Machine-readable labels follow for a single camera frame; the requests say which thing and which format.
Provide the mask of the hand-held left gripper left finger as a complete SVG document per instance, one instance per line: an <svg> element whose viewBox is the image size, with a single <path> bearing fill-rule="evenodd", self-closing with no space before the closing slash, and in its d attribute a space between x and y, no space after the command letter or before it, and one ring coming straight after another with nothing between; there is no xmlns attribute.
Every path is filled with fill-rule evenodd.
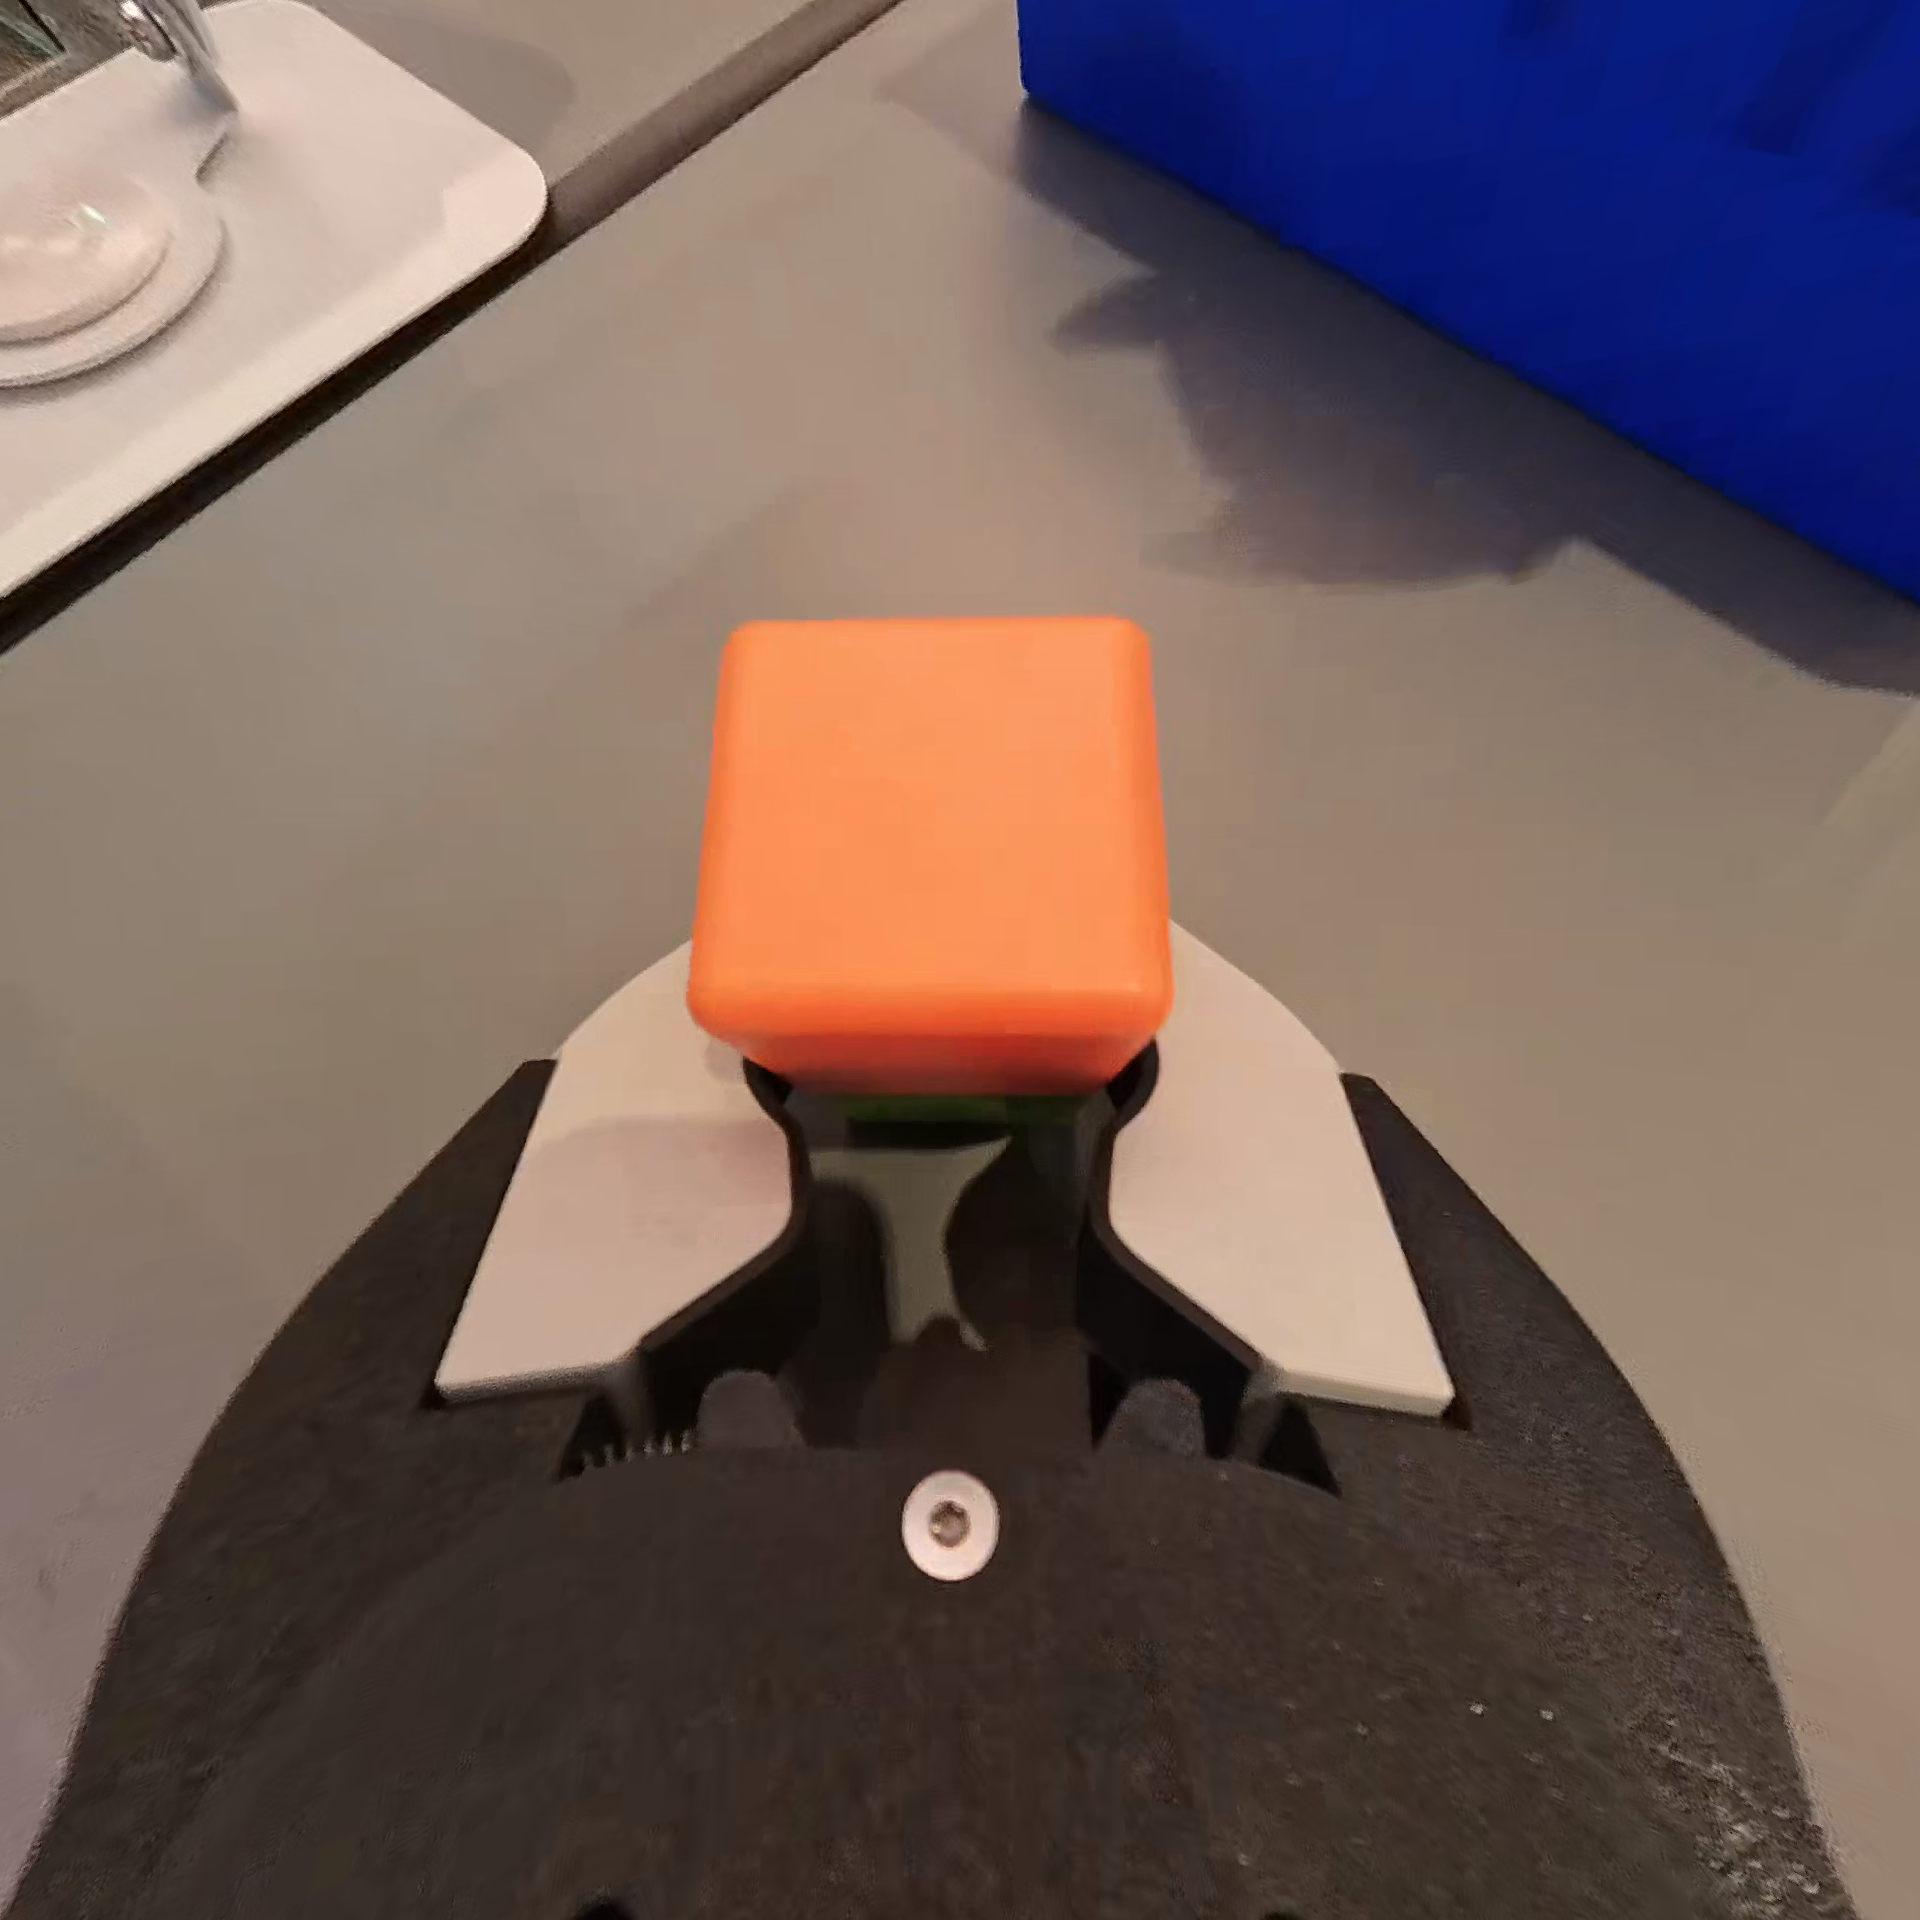
<svg viewBox="0 0 1920 1920"><path fill-rule="evenodd" d="M790 1244L806 1155L690 1018L688 972L659 956L559 1046L436 1364L446 1406L582 1392L635 1441L690 1422L646 1358Z"/></svg>

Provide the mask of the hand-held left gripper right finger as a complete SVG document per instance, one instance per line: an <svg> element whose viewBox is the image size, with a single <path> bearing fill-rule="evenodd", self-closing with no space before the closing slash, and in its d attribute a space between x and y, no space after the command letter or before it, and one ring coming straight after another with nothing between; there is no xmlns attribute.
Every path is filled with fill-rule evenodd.
<svg viewBox="0 0 1920 1920"><path fill-rule="evenodd" d="M1169 1021L1090 1152L1090 1349L1188 1386L1210 1454L1260 1454L1299 1404L1446 1422L1456 1388L1338 1061L1199 938L1169 939Z"/></svg>

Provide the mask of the green magnetic cube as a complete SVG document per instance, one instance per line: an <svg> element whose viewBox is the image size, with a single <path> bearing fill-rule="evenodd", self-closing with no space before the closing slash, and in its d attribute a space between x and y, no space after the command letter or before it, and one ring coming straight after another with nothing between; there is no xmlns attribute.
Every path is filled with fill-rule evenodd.
<svg viewBox="0 0 1920 1920"><path fill-rule="evenodd" d="M835 1092L855 1125L1012 1128L1050 1112L1058 1096L1013 1092Z"/></svg>

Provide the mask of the orange magnetic cube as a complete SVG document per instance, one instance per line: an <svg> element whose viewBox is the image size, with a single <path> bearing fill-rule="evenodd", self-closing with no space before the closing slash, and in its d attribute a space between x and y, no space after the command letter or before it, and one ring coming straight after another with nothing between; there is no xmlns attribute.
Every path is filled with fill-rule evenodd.
<svg viewBox="0 0 1920 1920"><path fill-rule="evenodd" d="M739 626L686 1005L796 1085L1065 1096L1173 1005L1152 641L1126 616Z"/></svg>

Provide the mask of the blue plastic bin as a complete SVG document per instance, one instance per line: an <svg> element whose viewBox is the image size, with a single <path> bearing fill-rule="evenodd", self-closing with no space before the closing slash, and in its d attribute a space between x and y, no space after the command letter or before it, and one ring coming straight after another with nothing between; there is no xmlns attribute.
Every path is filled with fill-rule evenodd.
<svg viewBox="0 0 1920 1920"><path fill-rule="evenodd" d="M1019 2L1019 82L1918 595L1915 2Z"/></svg>

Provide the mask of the white sign stand base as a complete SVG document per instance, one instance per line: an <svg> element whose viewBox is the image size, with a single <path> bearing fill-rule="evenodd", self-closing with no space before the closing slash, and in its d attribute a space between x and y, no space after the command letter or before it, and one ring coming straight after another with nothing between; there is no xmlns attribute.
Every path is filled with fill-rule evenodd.
<svg viewBox="0 0 1920 1920"><path fill-rule="evenodd" d="M536 161L310 2L135 2L2 116L2 596L462 291Z"/></svg>

